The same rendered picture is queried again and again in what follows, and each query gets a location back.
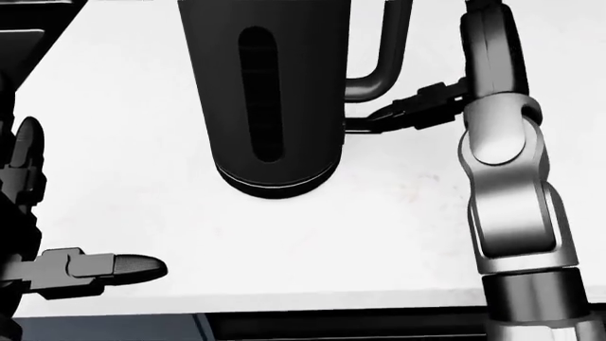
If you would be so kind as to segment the grey blue cabinet front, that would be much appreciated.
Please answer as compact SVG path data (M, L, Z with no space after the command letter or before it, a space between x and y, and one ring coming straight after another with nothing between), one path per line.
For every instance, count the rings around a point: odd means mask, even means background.
M23 341L216 341L194 314L18 317Z

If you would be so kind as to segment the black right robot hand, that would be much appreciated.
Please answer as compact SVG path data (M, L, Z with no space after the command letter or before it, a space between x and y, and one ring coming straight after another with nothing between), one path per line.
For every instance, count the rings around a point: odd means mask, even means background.
M423 130L455 121L472 101L498 93L529 94L517 26L503 0L467 0L460 19L465 76L455 84L423 87L368 118L390 118L393 131Z

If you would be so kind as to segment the black electric kettle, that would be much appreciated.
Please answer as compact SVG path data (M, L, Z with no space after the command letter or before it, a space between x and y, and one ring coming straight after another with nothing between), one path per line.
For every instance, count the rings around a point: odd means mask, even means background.
M379 57L346 76L351 0L179 0L216 167L251 188L320 186L340 161L346 104L387 93L413 0L383 4Z

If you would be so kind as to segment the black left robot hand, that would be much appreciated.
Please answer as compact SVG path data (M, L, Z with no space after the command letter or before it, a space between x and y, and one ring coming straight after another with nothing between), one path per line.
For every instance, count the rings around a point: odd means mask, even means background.
M32 209L45 194L44 131L36 118L22 122L0 170L0 315L12 317L23 295L47 300L98 296L106 286L162 278L167 265L144 255L88 255L77 247L41 250Z

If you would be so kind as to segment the black kettle base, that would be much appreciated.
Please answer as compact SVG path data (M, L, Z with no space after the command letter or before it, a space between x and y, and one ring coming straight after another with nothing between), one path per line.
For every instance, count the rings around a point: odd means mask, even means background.
M334 162L326 167L325 170L319 172L311 178L307 178L304 181L294 182L292 184L283 185L260 185L252 184L242 181L239 178L230 175L225 172L221 167L216 165L221 178L232 188L237 189L239 192L243 192L246 195L251 195L255 198L269 199L269 200L280 200L287 198L294 198L298 195L304 195L312 190L320 187L335 173L338 162Z

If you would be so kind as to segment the black kettle power lever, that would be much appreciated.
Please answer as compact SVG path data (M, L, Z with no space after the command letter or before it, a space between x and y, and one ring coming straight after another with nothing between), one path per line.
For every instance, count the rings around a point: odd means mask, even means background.
M393 131L390 118L351 117L346 118L345 133L348 135L379 135Z

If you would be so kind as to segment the dark countertop appliance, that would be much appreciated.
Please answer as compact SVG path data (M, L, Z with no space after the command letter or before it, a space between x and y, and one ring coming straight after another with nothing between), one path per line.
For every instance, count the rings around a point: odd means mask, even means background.
M0 0L0 75L17 90L88 0Z

